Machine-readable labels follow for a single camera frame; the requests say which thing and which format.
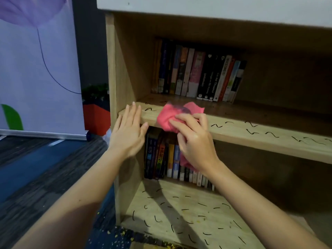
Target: hand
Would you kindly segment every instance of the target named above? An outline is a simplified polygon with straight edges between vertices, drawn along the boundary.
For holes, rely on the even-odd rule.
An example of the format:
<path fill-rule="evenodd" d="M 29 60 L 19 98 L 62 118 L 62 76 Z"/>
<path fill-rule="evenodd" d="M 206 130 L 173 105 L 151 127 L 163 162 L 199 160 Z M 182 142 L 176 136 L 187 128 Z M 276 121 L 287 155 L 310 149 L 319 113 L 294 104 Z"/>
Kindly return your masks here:
<path fill-rule="evenodd" d="M 208 176 L 214 167 L 220 164 L 215 152 L 213 139 L 208 131 L 208 120 L 204 113 L 196 113 L 193 116 L 181 113 L 175 116 L 185 121 L 187 125 L 170 120 L 170 123 L 178 129 L 179 147 L 185 158 L 203 175 Z"/>
<path fill-rule="evenodd" d="M 131 109 L 127 105 L 123 116 L 118 117 L 110 136 L 108 149 L 123 155 L 124 159 L 136 155 L 144 144 L 149 125 L 145 122 L 139 127 L 141 112 L 141 106 L 139 105 L 136 109 L 135 102 L 132 103 Z"/>

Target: person's right arm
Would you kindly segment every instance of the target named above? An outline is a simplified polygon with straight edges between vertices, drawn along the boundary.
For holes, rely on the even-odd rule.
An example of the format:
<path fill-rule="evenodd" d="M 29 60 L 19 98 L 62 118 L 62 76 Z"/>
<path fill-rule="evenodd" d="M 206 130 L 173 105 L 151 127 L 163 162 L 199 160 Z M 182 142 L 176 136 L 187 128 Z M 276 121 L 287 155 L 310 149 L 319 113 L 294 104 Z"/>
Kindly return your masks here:
<path fill-rule="evenodd" d="M 180 131 L 178 141 L 185 158 L 211 180 L 266 248 L 328 249 L 218 159 L 205 114 L 195 114 L 193 117 L 179 114 L 176 118 L 187 124 L 170 121 Z"/>

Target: row of books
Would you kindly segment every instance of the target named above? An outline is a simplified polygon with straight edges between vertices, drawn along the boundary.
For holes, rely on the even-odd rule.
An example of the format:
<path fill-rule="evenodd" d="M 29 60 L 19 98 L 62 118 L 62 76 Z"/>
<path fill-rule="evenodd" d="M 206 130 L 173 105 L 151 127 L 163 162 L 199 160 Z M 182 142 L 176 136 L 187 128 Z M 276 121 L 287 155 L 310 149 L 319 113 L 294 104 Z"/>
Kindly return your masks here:
<path fill-rule="evenodd" d="M 156 39 L 151 92 L 233 102 L 246 65 L 216 49 L 201 51 Z"/>
<path fill-rule="evenodd" d="M 181 166 L 176 134 L 151 127 L 145 143 L 144 178 L 158 180 L 167 176 L 214 191 L 214 185 L 200 172 Z"/>

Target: person's left arm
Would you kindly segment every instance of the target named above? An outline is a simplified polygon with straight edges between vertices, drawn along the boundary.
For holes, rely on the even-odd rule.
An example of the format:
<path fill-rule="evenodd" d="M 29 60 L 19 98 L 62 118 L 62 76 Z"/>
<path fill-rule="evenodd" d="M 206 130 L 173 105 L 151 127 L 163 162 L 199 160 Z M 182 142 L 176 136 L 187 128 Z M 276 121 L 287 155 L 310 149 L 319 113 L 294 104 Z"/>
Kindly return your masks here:
<path fill-rule="evenodd" d="M 141 107 L 127 105 L 114 125 L 102 157 L 66 191 L 15 244 L 14 249 L 84 248 L 100 204 L 123 161 L 144 144 L 148 124 L 139 126 Z"/>

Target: banner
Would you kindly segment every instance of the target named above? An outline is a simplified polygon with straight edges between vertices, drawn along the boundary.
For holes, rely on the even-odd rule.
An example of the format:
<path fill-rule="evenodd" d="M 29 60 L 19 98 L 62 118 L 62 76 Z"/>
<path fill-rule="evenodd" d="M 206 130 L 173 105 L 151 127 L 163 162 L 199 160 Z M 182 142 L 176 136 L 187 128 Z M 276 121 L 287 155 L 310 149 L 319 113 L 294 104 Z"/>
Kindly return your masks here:
<path fill-rule="evenodd" d="M 84 139 L 71 0 L 0 0 L 0 135 Z"/>

